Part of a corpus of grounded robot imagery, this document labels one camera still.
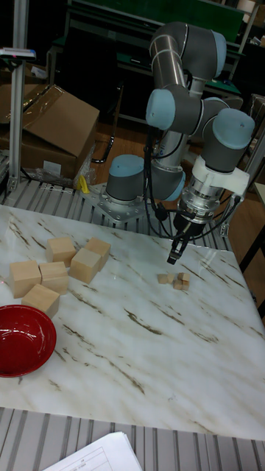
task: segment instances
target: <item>blue joint cap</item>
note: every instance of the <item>blue joint cap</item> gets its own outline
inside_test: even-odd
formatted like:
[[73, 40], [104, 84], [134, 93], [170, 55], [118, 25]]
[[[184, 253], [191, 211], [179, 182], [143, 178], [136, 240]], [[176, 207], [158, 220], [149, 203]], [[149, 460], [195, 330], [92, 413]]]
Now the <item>blue joint cap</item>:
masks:
[[110, 175], [113, 177], [131, 177], [144, 169], [144, 159], [137, 155], [118, 155], [113, 159], [110, 167]]
[[165, 88], [153, 90], [146, 109], [148, 125], [165, 131], [173, 124], [175, 112], [176, 105], [171, 91]]
[[250, 142], [255, 122], [239, 110], [225, 108], [213, 121], [213, 133], [228, 149], [243, 149]]
[[181, 193], [181, 191], [183, 190], [183, 186], [185, 184], [185, 180], [186, 180], [186, 173], [183, 172], [183, 175], [181, 177], [181, 181], [179, 182], [178, 186], [176, 187], [176, 189], [173, 191], [173, 193], [165, 199], [165, 201], [174, 201], [175, 199], [177, 199]]
[[225, 65], [225, 58], [227, 54], [227, 44], [225, 37], [221, 35], [219, 32], [215, 32], [211, 30], [213, 33], [213, 37], [216, 43], [216, 54], [217, 54], [217, 66], [216, 66], [216, 74], [215, 77], [218, 77], [222, 69], [224, 68]]

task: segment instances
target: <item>wooden block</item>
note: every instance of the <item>wooden block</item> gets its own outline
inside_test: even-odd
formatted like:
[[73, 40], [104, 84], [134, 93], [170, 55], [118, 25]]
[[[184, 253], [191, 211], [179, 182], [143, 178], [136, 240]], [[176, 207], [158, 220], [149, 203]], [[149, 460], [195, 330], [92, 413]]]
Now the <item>wooden block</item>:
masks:
[[77, 251], [70, 237], [49, 238], [46, 247], [46, 259], [48, 262], [63, 262], [66, 266], [71, 265], [71, 259]]
[[190, 280], [190, 274], [189, 273], [179, 273], [177, 276], [178, 280], [183, 280], [183, 281], [189, 281]]
[[161, 284], [161, 285], [166, 285], [167, 282], [168, 282], [168, 280], [167, 280], [167, 275], [164, 275], [164, 274], [162, 274], [162, 273], [161, 273], [160, 275], [158, 275], [158, 282], [159, 282], [159, 284]]
[[100, 241], [98, 238], [92, 237], [90, 241], [85, 245], [85, 249], [95, 252], [101, 256], [99, 271], [102, 270], [103, 266], [107, 262], [110, 254], [111, 245], [107, 242]]
[[63, 262], [40, 263], [41, 284], [59, 294], [66, 294], [69, 276]]
[[171, 285], [174, 281], [174, 277], [175, 277], [174, 273], [169, 273], [168, 276], [167, 276], [167, 279], [168, 279], [167, 283], [169, 283]]
[[89, 284], [99, 271], [101, 255], [87, 249], [81, 249], [72, 258], [69, 275]]
[[173, 288], [174, 289], [182, 289], [182, 281], [181, 280], [174, 280], [173, 282]]
[[57, 313], [60, 295], [42, 285], [35, 285], [22, 299], [21, 304], [44, 312], [50, 319]]
[[10, 264], [10, 288], [14, 298], [25, 296], [40, 282], [41, 274], [35, 260]]
[[182, 288], [184, 291], [188, 291], [189, 289], [189, 281], [181, 280], [182, 281]]

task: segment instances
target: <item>yellow object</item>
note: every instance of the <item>yellow object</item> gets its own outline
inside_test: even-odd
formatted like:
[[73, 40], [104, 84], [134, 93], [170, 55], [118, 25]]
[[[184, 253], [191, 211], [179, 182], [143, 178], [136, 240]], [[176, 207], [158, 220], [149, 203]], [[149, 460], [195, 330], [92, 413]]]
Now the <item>yellow object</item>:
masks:
[[88, 194], [90, 191], [88, 190], [88, 185], [85, 181], [84, 175], [80, 175], [78, 182], [77, 182], [77, 190], [81, 190], [83, 193]]

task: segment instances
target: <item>white clamp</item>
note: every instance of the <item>white clamp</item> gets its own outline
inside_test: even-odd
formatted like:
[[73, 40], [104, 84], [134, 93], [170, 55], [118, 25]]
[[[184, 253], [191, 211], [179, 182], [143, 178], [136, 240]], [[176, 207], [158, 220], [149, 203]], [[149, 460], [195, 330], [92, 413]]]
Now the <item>white clamp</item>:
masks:
[[201, 156], [196, 159], [192, 173], [200, 182], [206, 186], [225, 188], [242, 196], [247, 188], [250, 176], [242, 170], [235, 168], [229, 174], [214, 171], [206, 167], [205, 160]]

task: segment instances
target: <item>white marble surface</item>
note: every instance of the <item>white marble surface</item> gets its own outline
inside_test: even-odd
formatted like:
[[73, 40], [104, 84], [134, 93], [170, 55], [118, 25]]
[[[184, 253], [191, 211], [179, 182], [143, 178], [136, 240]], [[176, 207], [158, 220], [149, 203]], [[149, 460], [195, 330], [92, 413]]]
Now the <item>white marble surface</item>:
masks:
[[[173, 268], [169, 241], [0, 207], [1, 305], [9, 263], [45, 262], [53, 236], [111, 256], [89, 286], [70, 279], [53, 355], [0, 378], [0, 406], [265, 439], [264, 327], [233, 253], [188, 246]], [[166, 271], [190, 272], [189, 292], [158, 285]]]

